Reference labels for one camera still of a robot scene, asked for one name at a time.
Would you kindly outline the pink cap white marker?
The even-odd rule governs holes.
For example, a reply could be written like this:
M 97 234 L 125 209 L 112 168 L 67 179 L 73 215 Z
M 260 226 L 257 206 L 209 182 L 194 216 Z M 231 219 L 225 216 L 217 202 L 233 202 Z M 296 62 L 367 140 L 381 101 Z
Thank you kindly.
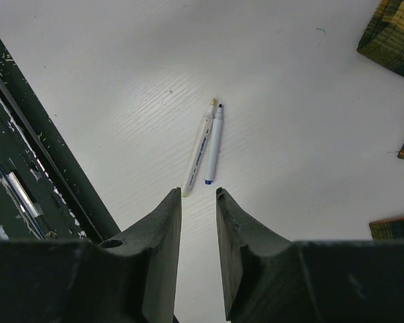
M 209 104 L 208 111 L 203 115 L 201 125 L 197 131 L 195 143 L 189 158 L 187 171 L 185 172 L 183 186 L 181 188 L 182 198 L 188 197 L 194 187 L 199 166 L 203 159 L 203 154 L 210 137 L 211 128 L 214 120 L 214 110 L 216 99 L 213 98 Z

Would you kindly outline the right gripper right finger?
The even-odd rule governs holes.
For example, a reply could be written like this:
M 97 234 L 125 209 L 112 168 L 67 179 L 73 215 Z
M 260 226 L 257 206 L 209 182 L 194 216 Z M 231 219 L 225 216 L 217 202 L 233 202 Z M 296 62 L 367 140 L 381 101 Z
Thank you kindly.
M 404 241 L 289 241 L 216 192 L 229 322 L 404 322 Z

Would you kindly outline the blue cap white marker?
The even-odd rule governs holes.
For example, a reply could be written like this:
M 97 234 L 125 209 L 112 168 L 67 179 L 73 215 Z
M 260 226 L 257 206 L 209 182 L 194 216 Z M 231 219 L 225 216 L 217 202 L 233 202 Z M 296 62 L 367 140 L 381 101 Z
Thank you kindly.
M 224 121 L 224 106 L 220 104 L 217 107 L 212 126 L 211 144 L 209 146 L 209 154 L 204 179 L 206 185 L 211 185 L 215 179 L 217 156 L 220 148 L 223 121 Z

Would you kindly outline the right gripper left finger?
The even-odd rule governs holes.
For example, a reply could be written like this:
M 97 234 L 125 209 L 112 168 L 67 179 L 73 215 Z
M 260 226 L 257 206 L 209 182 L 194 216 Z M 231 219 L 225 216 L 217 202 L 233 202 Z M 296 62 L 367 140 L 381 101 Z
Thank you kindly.
M 175 322 L 181 190 L 95 244 L 0 240 L 0 322 Z

